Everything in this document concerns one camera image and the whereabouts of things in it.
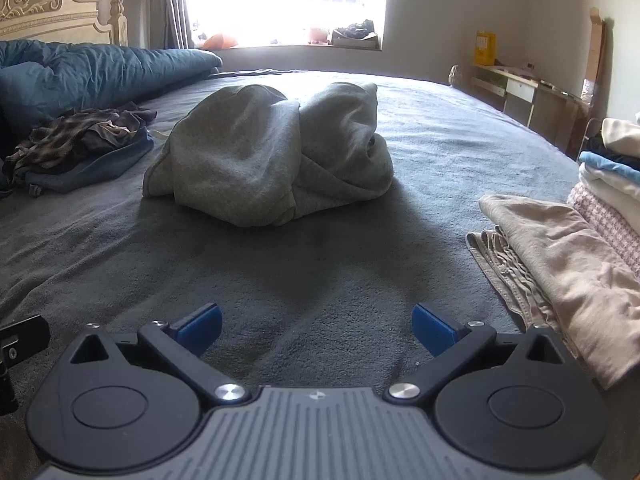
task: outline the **cardboard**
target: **cardboard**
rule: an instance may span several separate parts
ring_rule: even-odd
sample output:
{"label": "cardboard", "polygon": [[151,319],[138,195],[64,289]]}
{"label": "cardboard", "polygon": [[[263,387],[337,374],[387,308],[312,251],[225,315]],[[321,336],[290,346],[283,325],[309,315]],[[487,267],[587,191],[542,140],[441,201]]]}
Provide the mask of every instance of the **cardboard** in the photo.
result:
{"label": "cardboard", "polygon": [[597,7],[589,9],[591,19],[591,39],[589,44],[589,55],[587,57],[587,70],[582,82],[582,92],[580,100],[591,110],[594,104],[594,96],[598,91],[599,75],[602,68],[602,57],[604,54],[605,24],[600,17]]}

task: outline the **blue towel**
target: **blue towel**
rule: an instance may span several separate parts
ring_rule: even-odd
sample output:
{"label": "blue towel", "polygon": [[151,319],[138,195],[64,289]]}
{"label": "blue towel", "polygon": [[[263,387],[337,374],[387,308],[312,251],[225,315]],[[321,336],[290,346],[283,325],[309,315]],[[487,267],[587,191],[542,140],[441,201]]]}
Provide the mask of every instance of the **blue towel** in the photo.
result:
{"label": "blue towel", "polygon": [[640,171],[630,168],[626,164],[613,162],[604,156],[593,152],[582,152],[578,157],[578,162],[584,162],[587,166],[597,168],[598,170],[615,171],[620,176],[640,186]]}
{"label": "blue towel", "polygon": [[40,174],[28,171],[24,175],[27,184],[68,193],[79,187],[118,178],[154,146],[146,126],[142,126],[131,142],[122,148],[101,156],[89,156],[72,170],[60,174]]}

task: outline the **curtain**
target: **curtain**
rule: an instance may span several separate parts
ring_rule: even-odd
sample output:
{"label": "curtain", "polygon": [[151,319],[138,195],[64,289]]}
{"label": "curtain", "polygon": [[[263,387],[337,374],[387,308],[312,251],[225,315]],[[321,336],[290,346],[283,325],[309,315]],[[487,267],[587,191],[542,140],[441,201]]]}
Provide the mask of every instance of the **curtain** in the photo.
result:
{"label": "curtain", "polygon": [[193,48],[187,0],[147,0],[151,48]]}

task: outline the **logo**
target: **logo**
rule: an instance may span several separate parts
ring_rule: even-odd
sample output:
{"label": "logo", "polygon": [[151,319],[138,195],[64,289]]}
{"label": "logo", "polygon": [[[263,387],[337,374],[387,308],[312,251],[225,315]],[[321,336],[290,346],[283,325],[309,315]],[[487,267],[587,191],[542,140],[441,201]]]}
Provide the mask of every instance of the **logo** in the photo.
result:
{"label": "logo", "polygon": [[314,392],[311,392],[311,393],[309,394],[309,399],[313,399],[313,400],[316,400],[316,401],[318,401],[318,400],[322,400],[322,399],[324,399],[325,397],[326,397],[326,395],[325,395],[324,393],[319,392],[319,391],[317,391],[317,390],[316,390],[316,391],[314,391]]}

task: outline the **metal screw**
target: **metal screw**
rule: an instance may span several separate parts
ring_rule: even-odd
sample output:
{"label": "metal screw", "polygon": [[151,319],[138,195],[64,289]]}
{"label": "metal screw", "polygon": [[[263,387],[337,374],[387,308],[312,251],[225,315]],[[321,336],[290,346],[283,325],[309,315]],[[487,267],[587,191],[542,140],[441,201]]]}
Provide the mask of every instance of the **metal screw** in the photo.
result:
{"label": "metal screw", "polygon": [[396,383],[389,386],[389,395],[395,399],[413,399],[420,395],[420,388],[411,383]]}
{"label": "metal screw", "polygon": [[233,402],[234,400],[242,399],[246,394],[246,390],[240,384],[229,383],[218,386],[213,394],[218,400]]}

